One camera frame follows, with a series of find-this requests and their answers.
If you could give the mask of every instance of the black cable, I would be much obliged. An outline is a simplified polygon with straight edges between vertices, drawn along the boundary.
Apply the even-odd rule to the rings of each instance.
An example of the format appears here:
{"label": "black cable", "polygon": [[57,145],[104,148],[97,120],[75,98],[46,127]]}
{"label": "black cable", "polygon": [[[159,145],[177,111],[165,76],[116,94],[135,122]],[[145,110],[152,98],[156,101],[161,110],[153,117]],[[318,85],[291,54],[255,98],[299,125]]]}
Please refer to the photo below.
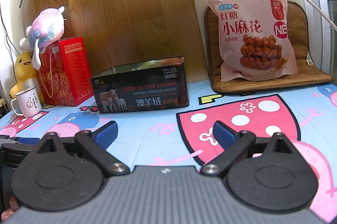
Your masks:
{"label": "black cable", "polygon": [[5,40],[4,40],[4,43],[5,43],[5,45],[6,45],[6,43],[7,43],[7,45],[8,45],[8,52],[9,52],[9,56],[10,56],[11,61],[12,61],[12,64],[13,64],[13,73],[14,73],[14,78],[15,78],[15,81],[16,81],[15,69],[14,69],[15,65],[14,65],[14,60],[13,60],[13,55],[12,55],[13,49],[12,49],[11,46],[9,45],[8,41],[10,41],[10,43],[11,43],[12,45],[13,45],[13,43],[12,43],[11,40],[9,39],[9,36],[8,36],[8,33],[7,33],[7,29],[6,29],[5,24],[4,24],[4,22],[3,22],[2,13],[1,13],[1,5],[0,5],[0,18],[1,18],[1,23],[2,23],[3,30],[4,30],[4,32],[5,32]]}

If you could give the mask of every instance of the white tag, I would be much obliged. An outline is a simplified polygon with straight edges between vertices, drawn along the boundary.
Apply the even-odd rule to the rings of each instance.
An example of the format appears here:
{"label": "white tag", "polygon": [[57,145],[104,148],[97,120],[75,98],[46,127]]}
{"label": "white tag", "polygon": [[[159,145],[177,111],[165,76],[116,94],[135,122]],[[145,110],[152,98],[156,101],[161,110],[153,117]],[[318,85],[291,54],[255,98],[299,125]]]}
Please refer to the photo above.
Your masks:
{"label": "white tag", "polygon": [[309,52],[307,53],[307,63],[308,63],[308,65],[313,65],[314,64],[312,62],[311,58],[310,58]]}
{"label": "white tag", "polygon": [[59,51],[59,47],[58,46],[56,46],[56,47],[53,48],[53,54],[57,53],[58,51]]}

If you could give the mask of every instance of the black box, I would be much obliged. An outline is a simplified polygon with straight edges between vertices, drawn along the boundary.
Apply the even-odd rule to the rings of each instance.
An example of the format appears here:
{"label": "black box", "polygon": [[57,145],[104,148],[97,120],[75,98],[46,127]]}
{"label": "black box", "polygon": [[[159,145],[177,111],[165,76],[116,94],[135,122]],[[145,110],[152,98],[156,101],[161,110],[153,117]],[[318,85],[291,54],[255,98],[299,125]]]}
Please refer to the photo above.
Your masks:
{"label": "black box", "polygon": [[90,78],[100,113],[189,105],[184,57],[115,66]]}

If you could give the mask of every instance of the pink and blue plush toy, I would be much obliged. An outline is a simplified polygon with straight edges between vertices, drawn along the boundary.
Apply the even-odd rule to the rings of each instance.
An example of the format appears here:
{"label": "pink and blue plush toy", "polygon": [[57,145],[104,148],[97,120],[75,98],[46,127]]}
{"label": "pink and blue plush toy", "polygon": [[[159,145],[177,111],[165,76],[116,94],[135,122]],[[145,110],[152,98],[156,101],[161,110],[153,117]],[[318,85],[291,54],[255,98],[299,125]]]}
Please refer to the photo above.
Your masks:
{"label": "pink and blue plush toy", "polygon": [[45,47],[59,40],[64,33],[63,11],[64,6],[42,11],[33,24],[26,28],[26,38],[20,41],[22,51],[33,51],[32,64],[36,70],[41,67],[39,54],[43,54]]}

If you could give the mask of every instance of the enamel mug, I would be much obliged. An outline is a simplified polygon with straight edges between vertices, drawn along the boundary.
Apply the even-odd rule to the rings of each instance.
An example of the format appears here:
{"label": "enamel mug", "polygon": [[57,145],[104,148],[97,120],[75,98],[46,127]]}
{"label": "enamel mug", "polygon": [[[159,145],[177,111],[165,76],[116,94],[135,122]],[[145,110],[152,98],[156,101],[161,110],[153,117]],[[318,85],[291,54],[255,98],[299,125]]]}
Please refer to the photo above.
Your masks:
{"label": "enamel mug", "polygon": [[31,117],[42,110],[42,105],[35,86],[20,91],[15,94],[15,97],[15,99],[12,99],[11,104],[14,113],[16,113],[13,107],[13,101],[17,100],[19,103],[22,114],[16,113],[18,116]]}

